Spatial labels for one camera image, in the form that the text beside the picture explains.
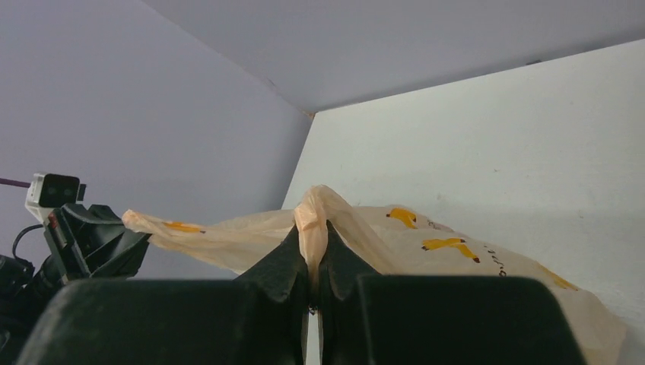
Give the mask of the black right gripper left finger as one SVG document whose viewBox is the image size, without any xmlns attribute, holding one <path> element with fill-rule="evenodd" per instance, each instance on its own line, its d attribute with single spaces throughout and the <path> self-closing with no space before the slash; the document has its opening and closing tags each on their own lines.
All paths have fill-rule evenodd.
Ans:
<svg viewBox="0 0 645 365">
<path fill-rule="evenodd" d="M 45 308 L 19 364 L 302 364 L 309 284 L 290 230 L 233 280 L 77 281 Z"/>
</svg>

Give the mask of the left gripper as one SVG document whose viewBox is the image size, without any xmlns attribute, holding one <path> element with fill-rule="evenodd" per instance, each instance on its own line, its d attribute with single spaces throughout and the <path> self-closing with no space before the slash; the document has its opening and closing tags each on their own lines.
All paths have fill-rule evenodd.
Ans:
<svg viewBox="0 0 645 365">
<path fill-rule="evenodd" d="M 1 363 L 14 364 L 49 301 L 69 281 L 131 278 L 149 246 L 149 233 L 125 227 L 106 205 L 66 204 L 45 219 L 51 255 L 39 270 L 1 256 Z"/>
</svg>

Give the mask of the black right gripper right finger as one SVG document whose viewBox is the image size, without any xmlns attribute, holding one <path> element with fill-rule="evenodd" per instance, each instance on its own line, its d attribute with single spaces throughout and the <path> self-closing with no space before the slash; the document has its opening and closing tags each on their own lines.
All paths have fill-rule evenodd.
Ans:
<svg viewBox="0 0 645 365">
<path fill-rule="evenodd" d="M 323 364 L 582 364 L 560 305 L 528 278 L 382 275 L 328 226 Z"/>
</svg>

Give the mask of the translucent orange plastic bag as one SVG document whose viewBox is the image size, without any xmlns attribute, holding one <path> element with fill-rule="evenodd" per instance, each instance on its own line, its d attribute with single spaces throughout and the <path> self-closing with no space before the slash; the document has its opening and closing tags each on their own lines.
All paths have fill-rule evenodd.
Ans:
<svg viewBox="0 0 645 365">
<path fill-rule="evenodd" d="M 326 223 L 381 274 L 527 277 L 557 298 L 589 364 L 615 364 L 625 324 L 592 293 L 536 260 L 472 239 L 402 205 L 352 206 L 328 186 L 310 188 L 292 210 L 269 211 L 211 226 L 166 221 L 129 210 L 127 228 L 160 248 L 242 274 L 296 229 L 296 252 L 314 274 L 331 246 Z"/>
</svg>

